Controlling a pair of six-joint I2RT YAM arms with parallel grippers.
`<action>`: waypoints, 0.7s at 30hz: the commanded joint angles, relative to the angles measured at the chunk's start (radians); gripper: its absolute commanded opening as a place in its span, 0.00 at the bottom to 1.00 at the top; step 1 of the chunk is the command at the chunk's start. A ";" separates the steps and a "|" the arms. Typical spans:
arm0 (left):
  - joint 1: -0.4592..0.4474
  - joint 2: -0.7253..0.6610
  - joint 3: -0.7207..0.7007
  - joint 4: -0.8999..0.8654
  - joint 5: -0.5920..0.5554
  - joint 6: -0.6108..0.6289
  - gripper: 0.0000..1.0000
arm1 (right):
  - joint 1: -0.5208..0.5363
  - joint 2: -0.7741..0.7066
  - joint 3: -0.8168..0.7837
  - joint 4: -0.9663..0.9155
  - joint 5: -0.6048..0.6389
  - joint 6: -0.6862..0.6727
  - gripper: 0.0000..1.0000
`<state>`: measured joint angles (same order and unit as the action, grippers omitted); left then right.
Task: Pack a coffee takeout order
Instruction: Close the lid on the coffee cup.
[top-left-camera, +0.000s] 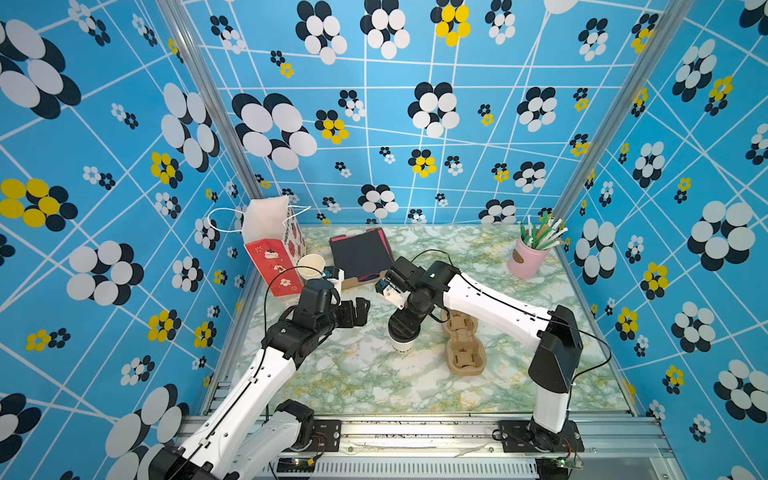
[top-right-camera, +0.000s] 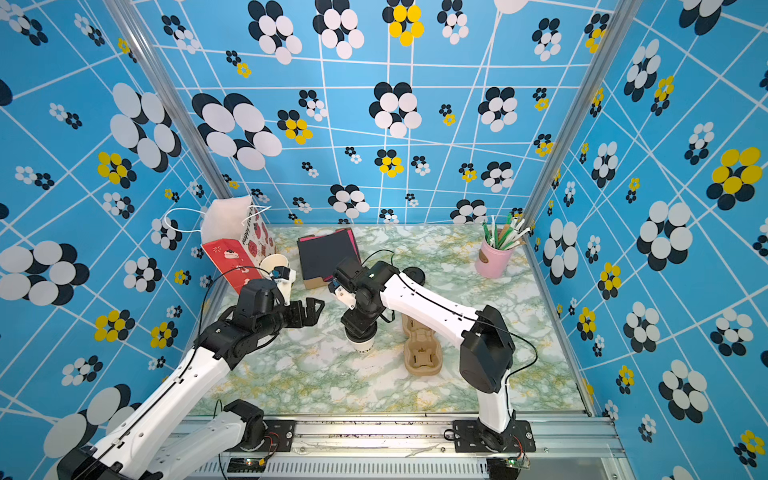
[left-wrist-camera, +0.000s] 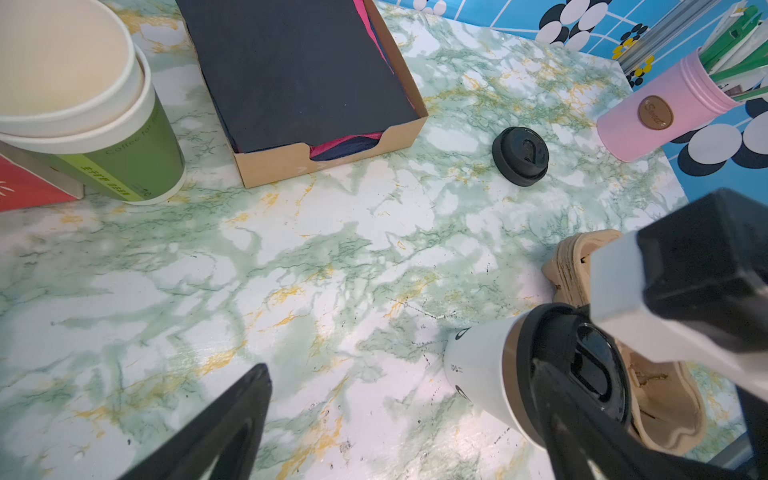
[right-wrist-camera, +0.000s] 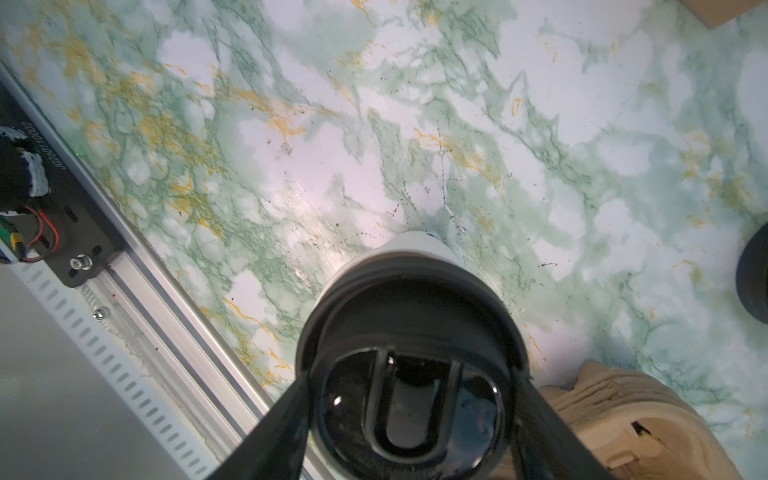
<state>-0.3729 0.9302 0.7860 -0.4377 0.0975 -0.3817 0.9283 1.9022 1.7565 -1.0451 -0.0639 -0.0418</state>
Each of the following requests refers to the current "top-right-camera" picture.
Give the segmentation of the white green paper cup stack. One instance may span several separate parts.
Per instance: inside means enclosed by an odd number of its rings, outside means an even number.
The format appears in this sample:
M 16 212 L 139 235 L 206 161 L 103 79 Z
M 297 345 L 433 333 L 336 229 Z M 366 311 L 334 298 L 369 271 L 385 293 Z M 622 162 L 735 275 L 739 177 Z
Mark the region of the white green paper cup stack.
M 271 254 L 269 256 L 266 256 L 260 263 L 260 268 L 264 270 L 272 280 L 273 278 L 272 278 L 271 272 L 273 268 L 276 266 L 290 267 L 290 263 L 287 257 L 282 254 Z

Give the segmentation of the brown pulp cup carrier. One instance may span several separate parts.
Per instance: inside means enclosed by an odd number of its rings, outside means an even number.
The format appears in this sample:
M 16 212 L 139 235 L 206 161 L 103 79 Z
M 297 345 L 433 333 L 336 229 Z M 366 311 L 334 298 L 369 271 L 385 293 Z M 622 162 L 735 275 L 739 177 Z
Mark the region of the brown pulp cup carrier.
M 404 344 L 406 370 L 419 377 L 438 375 L 443 367 L 443 351 L 436 333 L 410 316 L 402 315 L 407 338 Z

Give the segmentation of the black plastic cup lids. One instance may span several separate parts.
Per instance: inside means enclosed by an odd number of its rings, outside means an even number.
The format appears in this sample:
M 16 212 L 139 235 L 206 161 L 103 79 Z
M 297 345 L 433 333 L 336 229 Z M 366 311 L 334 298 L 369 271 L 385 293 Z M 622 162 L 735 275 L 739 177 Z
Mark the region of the black plastic cup lids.
M 418 267 L 415 267 L 415 266 L 406 267 L 403 270 L 403 273 L 407 277 L 409 277 L 411 280 L 416 282 L 418 285 L 420 285 L 420 286 L 424 286 L 425 285 L 426 275 L 425 275 L 425 273 L 424 273 L 424 271 L 422 269 L 420 269 Z

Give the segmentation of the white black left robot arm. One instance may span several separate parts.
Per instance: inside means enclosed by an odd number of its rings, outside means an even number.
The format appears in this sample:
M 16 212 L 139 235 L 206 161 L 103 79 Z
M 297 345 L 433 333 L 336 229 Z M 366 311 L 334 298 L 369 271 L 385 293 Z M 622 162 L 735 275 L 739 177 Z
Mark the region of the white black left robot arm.
M 286 301 L 272 280 L 257 279 L 235 306 L 195 340 L 180 366 L 137 411 L 93 447 L 76 447 L 56 467 L 59 479 L 184 479 L 210 458 L 230 449 L 273 455 L 279 436 L 269 432 L 263 411 L 244 400 L 222 408 L 212 421 L 169 443 L 192 408 L 246 356 L 267 346 L 284 328 L 317 324 L 324 301 Z

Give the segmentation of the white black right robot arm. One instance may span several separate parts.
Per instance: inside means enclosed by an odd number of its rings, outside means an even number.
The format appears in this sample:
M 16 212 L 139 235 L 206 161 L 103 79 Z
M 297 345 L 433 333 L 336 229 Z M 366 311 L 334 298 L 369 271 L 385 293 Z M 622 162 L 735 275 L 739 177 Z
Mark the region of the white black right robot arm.
M 387 309 L 435 331 L 459 350 L 459 373 L 477 392 L 478 434 L 491 451 L 510 446 L 514 415 L 506 385 L 513 366 L 514 341 L 500 312 L 453 302 L 424 286 L 418 267 L 404 270 L 378 261 L 366 267 L 354 258 L 335 269 L 329 291 L 346 305 L 341 317 L 347 339 L 359 352 L 374 343 Z

